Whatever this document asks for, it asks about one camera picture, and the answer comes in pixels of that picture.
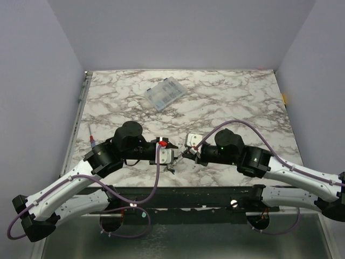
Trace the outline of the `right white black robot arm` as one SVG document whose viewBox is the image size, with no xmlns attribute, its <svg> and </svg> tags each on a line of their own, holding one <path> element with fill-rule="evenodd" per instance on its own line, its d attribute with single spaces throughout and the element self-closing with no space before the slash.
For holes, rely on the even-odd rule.
<svg viewBox="0 0 345 259">
<path fill-rule="evenodd" d="M 204 141 L 202 135 L 189 133 L 185 137 L 183 157 L 196 164 L 233 165 L 251 178 L 265 178 L 284 183 L 283 187 L 266 186 L 247 198 L 248 206 L 260 211 L 265 206 L 307 208 L 323 216 L 344 221 L 344 174 L 318 172 L 276 156 L 273 152 L 244 144 L 240 135 L 229 129 L 216 133 L 215 144 Z"/>
</svg>

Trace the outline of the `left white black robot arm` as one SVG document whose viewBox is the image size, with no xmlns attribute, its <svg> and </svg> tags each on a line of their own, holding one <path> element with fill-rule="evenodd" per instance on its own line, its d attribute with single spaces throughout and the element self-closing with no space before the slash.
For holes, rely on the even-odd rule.
<svg viewBox="0 0 345 259">
<path fill-rule="evenodd" d="M 59 222 L 72 216 L 102 210 L 113 213 L 118 209 L 119 200 L 128 206 L 148 202 L 157 190 L 157 182 L 149 196 L 139 201 L 125 198 L 101 182 L 101 179 L 120 170 L 127 160 L 149 161 L 157 170 L 161 165 L 175 162 L 177 146 L 164 137 L 148 142 L 142 132 L 138 122 L 125 122 L 112 138 L 95 145 L 57 181 L 33 195 L 13 198 L 17 216 L 10 226 L 20 220 L 23 236 L 37 242 L 52 234 Z"/>
</svg>

